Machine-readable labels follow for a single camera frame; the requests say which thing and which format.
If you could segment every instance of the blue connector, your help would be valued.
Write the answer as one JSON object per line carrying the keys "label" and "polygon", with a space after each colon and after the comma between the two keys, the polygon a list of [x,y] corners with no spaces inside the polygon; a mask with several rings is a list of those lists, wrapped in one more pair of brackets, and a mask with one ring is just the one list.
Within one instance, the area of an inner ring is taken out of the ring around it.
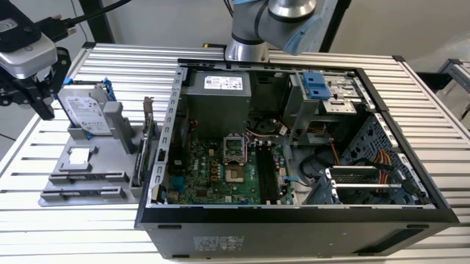
{"label": "blue connector", "polygon": [[170,179],[171,188],[178,191],[181,194],[185,193],[185,177],[174,176]]}
{"label": "blue connector", "polygon": [[308,90],[310,99],[328,100],[332,97],[330,89],[326,86],[324,75],[321,73],[302,73],[304,86]]}

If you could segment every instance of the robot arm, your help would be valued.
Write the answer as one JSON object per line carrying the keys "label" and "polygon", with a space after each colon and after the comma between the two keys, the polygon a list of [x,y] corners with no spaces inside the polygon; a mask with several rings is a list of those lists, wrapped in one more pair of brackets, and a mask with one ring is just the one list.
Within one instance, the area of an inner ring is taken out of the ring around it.
{"label": "robot arm", "polygon": [[322,25],[317,0],[234,0],[233,40],[226,60],[268,62],[268,43],[292,55],[305,52]]}

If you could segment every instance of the green circuit board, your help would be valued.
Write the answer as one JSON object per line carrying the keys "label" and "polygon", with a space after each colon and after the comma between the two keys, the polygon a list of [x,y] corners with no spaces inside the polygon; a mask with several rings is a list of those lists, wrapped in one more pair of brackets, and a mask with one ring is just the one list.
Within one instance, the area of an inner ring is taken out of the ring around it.
{"label": "green circuit board", "polygon": [[[261,205],[261,190],[257,166],[256,146],[248,144],[248,161],[244,166],[224,162],[222,141],[194,141],[189,157],[187,173],[185,176],[185,188],[179,191],[178,198],[171,192],[170,203],[175,204],[233,204],[233,205]],[[288,171],[282,147],[272,148],[276,166],[276,180],[278,182],[280,170]],[[282,189],[278,184],[281,204],[293,204],[290,184]]]}

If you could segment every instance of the barcode sticker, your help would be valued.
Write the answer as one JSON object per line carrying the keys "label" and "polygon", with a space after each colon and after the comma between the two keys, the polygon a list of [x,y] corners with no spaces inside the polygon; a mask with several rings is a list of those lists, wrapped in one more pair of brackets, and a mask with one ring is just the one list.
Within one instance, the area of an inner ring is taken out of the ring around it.
{"label": "barcode sticker", "polygon": [[286,136],[286,133],[288,133],[288,127],[284,125],[282,129],[280,130],[280,134]]}

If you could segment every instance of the metal frame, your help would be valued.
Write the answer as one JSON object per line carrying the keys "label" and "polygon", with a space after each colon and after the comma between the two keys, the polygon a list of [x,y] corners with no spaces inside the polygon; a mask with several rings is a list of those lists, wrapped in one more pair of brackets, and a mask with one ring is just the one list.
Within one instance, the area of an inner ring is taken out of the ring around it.
{"label": "metal frame", "polygon": [[[103,45],[83,49],[74,62],[70,76],[78,80],[114,81],[117,97],[125,98],[125,116],[131,122],[143,121],[143,96],[154,96],[154,113],[162,125],[170,97],[170,84],[178,58],[224,59],[224,50],[155,48],[130,45]],[[443,191],[448,203],[463,223],[439,235],[420,241],[389,257],[361,257],[341,259],[290,258],[242,260],[248,263],[330,262],[357,263],[433,262],[464,264],[470,261],[470,145],[468,136],[459,128],[449,114],[437,104],[432,91],[392,56],[305,53],[297,57],[272,51],[274,63],[310,65],[338,65],[364,68],[385,99],[392,118],[398,123],[414,152]],[[57,120],[30,122],[14,148],[0,162],[0,232],[9,232],[7,241],[17,243],[0,246],[13,257],[3,260],[34,262],[155,261],[162,256],[154,243],[134,228],[137,205],[58,207],[47,210],[38,205],[39,191],[53,172],[63,145],[69,139],[67,117],[57,107]],[[35,231],[54,231],[43,235],[31,247]]]}

